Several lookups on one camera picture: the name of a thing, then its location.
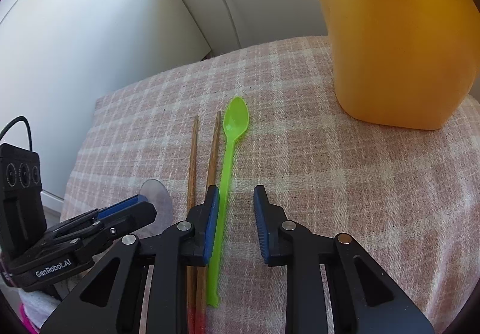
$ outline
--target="yellow container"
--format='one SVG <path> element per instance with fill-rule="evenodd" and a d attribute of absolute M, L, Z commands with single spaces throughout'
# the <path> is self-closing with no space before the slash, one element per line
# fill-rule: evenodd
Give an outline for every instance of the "yellow container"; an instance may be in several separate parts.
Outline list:
<path fill-rule="evenodd" d="M 480 71 L 472 0 L 320 0 L 338 102 L 354 118 L 438 129 Z"/>

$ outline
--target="plastic spoon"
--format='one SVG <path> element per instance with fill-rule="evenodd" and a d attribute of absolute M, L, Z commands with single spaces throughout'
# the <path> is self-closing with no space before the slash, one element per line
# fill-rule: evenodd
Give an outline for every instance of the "plastic spoon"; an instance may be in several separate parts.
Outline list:
<path fill-rule="evenodd" d="M 213 307 L 218 307 L 219 304 L 217 294 L 218 273 L 220 271 L 220 255 L 222 253 L 223 229 L 227 213 L 226 206 L 229 198 L 233 152 L 235 143 L 248 128 L 249 119 L 248 108 L 242 98 L 235 97 L 230 101 L 223 118 L 223 131 L 225 132 L 227 146 L 223 159 L 222 178 L 220 179 L 220 206 L 218 209 L 217 228 L 215 229 L 213 254 L 208 264 L 207 274 L 207 304 Z"/>

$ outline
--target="black camera module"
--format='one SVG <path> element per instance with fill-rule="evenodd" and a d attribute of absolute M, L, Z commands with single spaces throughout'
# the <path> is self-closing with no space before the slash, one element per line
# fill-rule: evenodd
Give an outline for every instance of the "black camera module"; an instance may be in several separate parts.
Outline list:
<path fill-rule="evenodd" d="M 17 174 L 15 172 L 14 164 L 8 164 L 7 166 L 7 182 L 10 186 L 15 186 L 17 183 Z"/>
<path fill-rule="evenodd" d="M 38 167 L 36 166 L 32 168 L 32 180 L 35 185 L 40 182 L 40 173 L 38 172 Z"/>
<path fill-rule="evenodd" d="M 20 174 L 20 183 L 24 188 L 28 188 L 30 185 L 30 170 L 28 169 L 27 164 L 21 164 L 20 169 L 18 169 L 18 174 Z"/>

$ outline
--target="pink checkered fabric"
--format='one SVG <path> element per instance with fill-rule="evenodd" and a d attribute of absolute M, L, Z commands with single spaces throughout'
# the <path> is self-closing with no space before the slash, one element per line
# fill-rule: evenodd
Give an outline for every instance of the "pink checkered fabric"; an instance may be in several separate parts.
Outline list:
<path fill-rule="evenodd" d="M 328 38 L 276 41 L 179 67 L 98 100 L 67 186 L 63 219 L 138 192 L 170 191 L 184 219 L 193 118 L 200 116 L 197 203 L 215 113 L 234 96 L 250 110 L 235 153 L 208 333 L 284 332 L 286 270 L 263 264 L 253 189 L 312 232 L 348 232 L 441 332 L 480 277 L 480 105 L 467 97 L 438 131 L 355 120 L 333 89 Z M 221 138 L 218 175 L 225 149 Z"/>

